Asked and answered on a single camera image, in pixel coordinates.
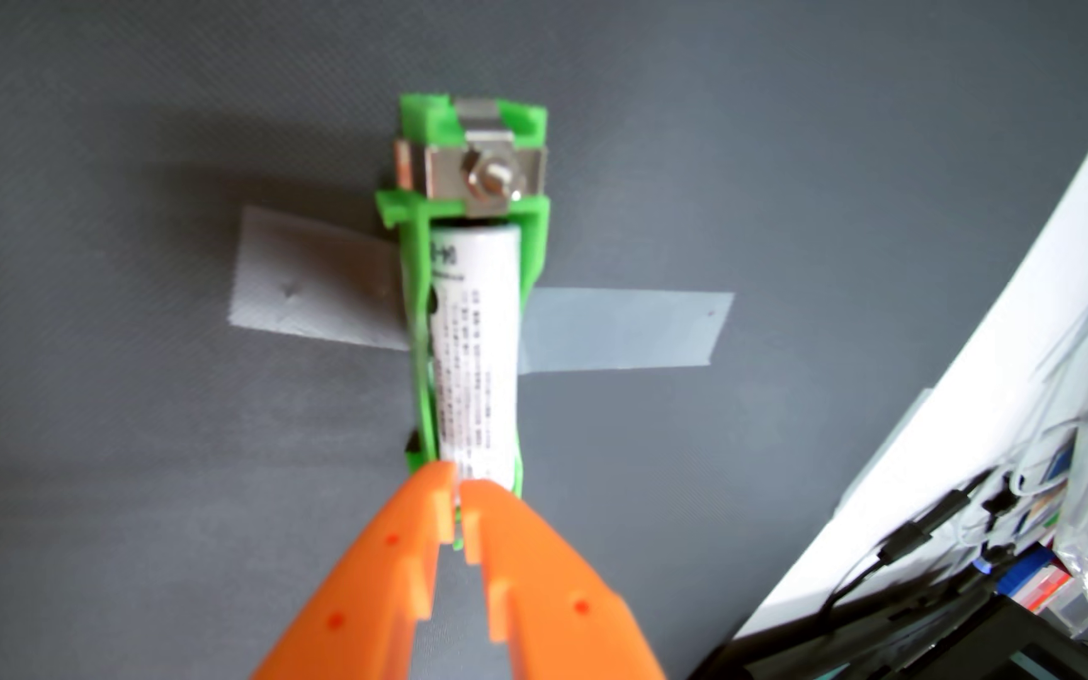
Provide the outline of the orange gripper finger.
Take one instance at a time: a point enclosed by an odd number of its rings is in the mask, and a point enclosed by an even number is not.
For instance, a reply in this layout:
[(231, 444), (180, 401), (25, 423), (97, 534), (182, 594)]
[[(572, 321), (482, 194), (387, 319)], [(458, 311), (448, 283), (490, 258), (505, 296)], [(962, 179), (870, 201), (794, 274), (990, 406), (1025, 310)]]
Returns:
[(405, 679), (431, 617), (441, 545), (455, 537), (456, 467), (418, 468), (280, 636), (254, 679)]
[(626, 601), (510, 491), (460, 485), (465, 560), (514, 679), (665, 679)]

